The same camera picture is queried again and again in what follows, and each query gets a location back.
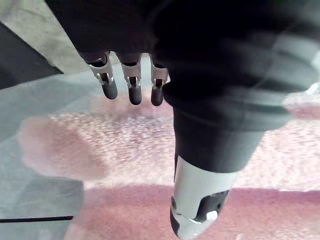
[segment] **robotic finger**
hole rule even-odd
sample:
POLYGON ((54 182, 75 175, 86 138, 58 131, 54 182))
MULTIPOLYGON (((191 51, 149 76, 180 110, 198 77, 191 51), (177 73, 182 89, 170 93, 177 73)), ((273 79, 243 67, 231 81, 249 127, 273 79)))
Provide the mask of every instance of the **robotic finger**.
POLYGON ((106 52, 104 57, 98 58, 95 62, 89 63, 93 75, 99 80, 104 95, 108 99, 115 99, 118 95, 117 85, 114 80, 114 73, 109 53, 106 52))

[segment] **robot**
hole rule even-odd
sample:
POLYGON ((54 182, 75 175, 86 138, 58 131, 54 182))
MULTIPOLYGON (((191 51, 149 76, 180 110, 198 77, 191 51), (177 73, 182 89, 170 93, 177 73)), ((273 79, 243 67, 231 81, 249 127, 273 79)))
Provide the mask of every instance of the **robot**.
POLYGON ((183 240, 215 222, 264 133, 291 119, 286 96, 319 80, 318 0, 46 2, 109 99, 118 94, 110 51, 134 105, 141 53, 150 54, 151 102, 173 107, 169 218, 183 240))

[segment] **pink carpet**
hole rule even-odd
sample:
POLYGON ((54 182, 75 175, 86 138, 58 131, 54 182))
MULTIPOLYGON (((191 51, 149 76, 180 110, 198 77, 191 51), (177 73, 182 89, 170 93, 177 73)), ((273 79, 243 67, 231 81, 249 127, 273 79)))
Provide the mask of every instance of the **pink carpet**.
MULTIPOLYGON (((172 109, 97 97, 92 112, 35 116, 18 139, 27 166, 85 183, 66 240, 174 240, 172 109)), ((296 119, 269 131, 218 221, 198 239, 320 239, 320 100, 290 103, 296 119)))

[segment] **silver joint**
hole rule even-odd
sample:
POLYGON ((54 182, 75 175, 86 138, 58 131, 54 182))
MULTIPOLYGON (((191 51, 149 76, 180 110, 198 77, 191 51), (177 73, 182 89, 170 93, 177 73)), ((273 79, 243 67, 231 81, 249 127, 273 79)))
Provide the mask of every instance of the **silver joint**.
POLYGON ((157 89, 156 86, 156 80, 157 79, 161 79, 162 80, 162 85, 161 87, 166 84, 167 80, 168 80, 168 69, 166 68, 159 68, 156 67, 151 59, 151 83, 152 83, 152 89, 157 89))
POLYGON ((111 85, 114 82, 114 73, 112 70, 111 62, 109 60, 109 54, 106 55, 106 64, 104 66, 93 66, 89 64, 93 75, 99 80, 101 85, 109 84, 111 85), (103 79, 102 74, 106 74, 108 82, 103 79))
POLYGON ((141 57, 139 58, 139 61, 136 65, 127 66, 121 63, 121 67, 128 88, 132 88, 132 85, 130 83, 130 78, 132 77, 135 77, 136 86, 139 87, 141 85, 141 57))

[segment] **gray floor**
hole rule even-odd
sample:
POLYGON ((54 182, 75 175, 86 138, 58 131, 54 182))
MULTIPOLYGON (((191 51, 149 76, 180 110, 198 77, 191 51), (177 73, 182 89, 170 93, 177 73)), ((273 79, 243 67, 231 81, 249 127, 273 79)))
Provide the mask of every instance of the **gray floor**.
POLYGON ((70 221, 0 224, 0 240, 63 240, 70 221))

